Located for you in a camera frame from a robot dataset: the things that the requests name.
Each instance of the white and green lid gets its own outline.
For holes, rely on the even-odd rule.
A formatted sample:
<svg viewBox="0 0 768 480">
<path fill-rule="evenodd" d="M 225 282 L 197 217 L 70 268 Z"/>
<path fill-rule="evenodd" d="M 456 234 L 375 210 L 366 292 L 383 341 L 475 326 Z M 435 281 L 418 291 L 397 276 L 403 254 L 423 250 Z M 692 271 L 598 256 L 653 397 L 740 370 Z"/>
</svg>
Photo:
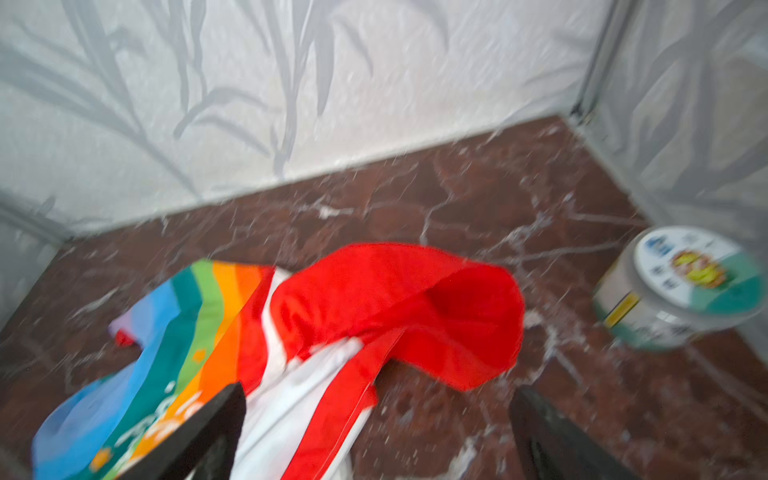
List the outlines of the white and green lid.
<svg viewBox="0 0 768 480">
<path fill-rule="evenodd" d="M 637 242 L 640 278 L 664 300 L 719 316 L 756 313 L 765 284 L 758 263 L 732 240 L 696 227 L 660 227 Z"/>
</svg>

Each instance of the marble surface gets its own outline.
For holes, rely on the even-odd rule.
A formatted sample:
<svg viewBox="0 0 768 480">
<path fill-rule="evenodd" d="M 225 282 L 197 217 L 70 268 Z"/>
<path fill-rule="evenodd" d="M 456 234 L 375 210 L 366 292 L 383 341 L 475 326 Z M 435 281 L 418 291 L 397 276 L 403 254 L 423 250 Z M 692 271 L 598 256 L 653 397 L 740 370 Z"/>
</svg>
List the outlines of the marble surface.
<svg viewBox="0 0 768 480">
<path fill-rule="evenodd" d="M 0 478 L 28 474 L 31 439 L 59 403 L 138 356 L 106 325 L 190 262 L 299 270 L 382 240 L 505 266 L 526 334 L 514 369 L 464 394 L 388 364 L 356 478 L 522 478 L 505 410 L 523 384 L 643 478 L 768 478 L 768 370 L 736 333 L 643 353 L 595 322 L 591 290 L 645 226 L 547 118 L 73 241 L 0 334 Z"/>
</svg>

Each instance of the teal stripe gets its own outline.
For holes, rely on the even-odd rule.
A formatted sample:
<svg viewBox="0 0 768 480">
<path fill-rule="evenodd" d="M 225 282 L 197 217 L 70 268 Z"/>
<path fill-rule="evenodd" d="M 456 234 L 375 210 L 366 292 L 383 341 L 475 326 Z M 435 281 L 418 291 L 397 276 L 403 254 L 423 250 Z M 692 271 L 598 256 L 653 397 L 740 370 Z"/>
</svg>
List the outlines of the teal stripe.
<svg viewBox="0 0 768 480">
<path fill-rule="evenodd" d="M 72 478 L 101 478 L 109 472 L 131 446 L 132 439 L 123 442 L 119 447 L 115 447 L 114 444 L 141 420 L 153 415 L 157 406 L 169 396 L 165 392 L 165 388 L 169 382 L 177 380 L 179 376 L 184 359 L 187 358 L 192 345 L 197 314 L 202 305 L 202 297 L 190 268 L 179 272 L 171 279 L 171 283 L 178 299 L 180 313 L 168 323 L 163 337 L 153 340 L 153 342 L 160 342 L 161 344 L 157 349 L 157 355 L 147 378 L 123 415 L 118 427 L 104 443 L 104 447 L 110 448 L 112 451 L 111 460 L 97 474 L 91 472 L 89 468 L 85 468 Z"/>
<path fill-rule="evenodd" d="M 197 315 L 195 334 L 192 346 L 189 349 L 184 366 L 179 372 L 176 382 L 176 395 L 182 393 L 189 382 L 197 375 L 206 360 L 214 350 L 214 340 L 219 326 L 224 320 L 224 297 L 219 283 L 214 276 L 214 263 L 208 260 L 200 260 L 190 267 L 195 276 L 200 294 L 203 297 L 203 305 Z"/>
</svg>

